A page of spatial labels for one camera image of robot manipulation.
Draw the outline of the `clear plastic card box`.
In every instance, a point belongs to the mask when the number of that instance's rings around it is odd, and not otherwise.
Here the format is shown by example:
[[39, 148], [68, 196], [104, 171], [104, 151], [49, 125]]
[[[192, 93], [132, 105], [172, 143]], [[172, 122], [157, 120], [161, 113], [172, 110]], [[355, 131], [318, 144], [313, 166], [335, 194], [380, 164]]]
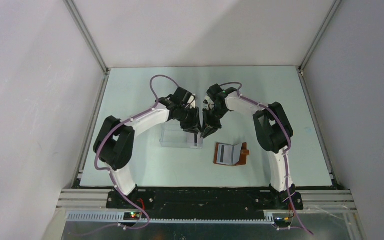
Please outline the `clear plastic card box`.
[[181, 129], [179, 123], [164, 123], [161, 127], [160, 145], [163, 148], [200, 149], [188, 146], [187, 133]]

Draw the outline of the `card with black stripe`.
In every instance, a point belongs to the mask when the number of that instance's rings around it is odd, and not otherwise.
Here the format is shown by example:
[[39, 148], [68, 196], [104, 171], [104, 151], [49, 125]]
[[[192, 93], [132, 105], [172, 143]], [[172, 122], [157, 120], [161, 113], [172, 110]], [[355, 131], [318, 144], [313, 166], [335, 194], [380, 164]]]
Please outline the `card with black stripe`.
[[229, 144], [219, 144], [217, 150], [216, 163], [220, 165], [232, 165], [233, 164], [233, 152], [234, 146]]

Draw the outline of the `brown leather card holder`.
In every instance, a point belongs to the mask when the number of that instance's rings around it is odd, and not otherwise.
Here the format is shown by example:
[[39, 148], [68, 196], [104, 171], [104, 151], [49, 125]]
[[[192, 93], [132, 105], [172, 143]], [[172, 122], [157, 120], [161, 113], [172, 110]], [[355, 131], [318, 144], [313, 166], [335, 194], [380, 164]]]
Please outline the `brown leather card holder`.
[[244, 166], [249, 155], [250, 150], [246, 142], [235, 145], [217, 142], [213, 163], [228, 167]]

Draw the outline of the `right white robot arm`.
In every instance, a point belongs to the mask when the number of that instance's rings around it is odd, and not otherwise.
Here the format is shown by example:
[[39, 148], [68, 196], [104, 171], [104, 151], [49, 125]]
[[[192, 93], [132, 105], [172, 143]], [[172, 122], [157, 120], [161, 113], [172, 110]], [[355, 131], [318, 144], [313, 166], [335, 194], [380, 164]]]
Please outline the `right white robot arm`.
[[252, 100], [234, 87], [222, 89], [215, 84], [211, 86], [204, 99], [208, 107], [202, 110], [203, 127], [201, 137], [206, 138], [222, 128], [221, 119], [228, 112], [237, 112], [252, 117], [255, 134], [259, 145], [266, 152], [272, 153], [270, 160], [270, 185], [275, 190], [271, 194], [271, 204], [277, 209], [284, 209], [291, 202], [289, 150], [294, 135], [292, 126], [283, 106], [274, 102], [263, 104]]

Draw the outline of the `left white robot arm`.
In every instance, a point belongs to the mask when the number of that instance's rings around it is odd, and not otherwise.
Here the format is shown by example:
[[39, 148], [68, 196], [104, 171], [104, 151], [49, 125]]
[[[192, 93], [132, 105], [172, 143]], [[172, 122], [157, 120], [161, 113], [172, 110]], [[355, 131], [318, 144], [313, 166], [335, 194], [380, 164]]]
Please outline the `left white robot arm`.
[[135, 138], [171, 120], [178, 121], [184, 132], [200, 138], [202, 127], [196, 97], [182, 87], [167, 97], [157, 98], [151, 108], [129, 119], [122, 121], [111, 115], [104, 120], [93, 145], [94, 164], [98, 171], [109, 173], [120, 192], [118, 201], [125, 208], [133, 208], [138, 202], [134, 192], [137, 185], [129, 167]]

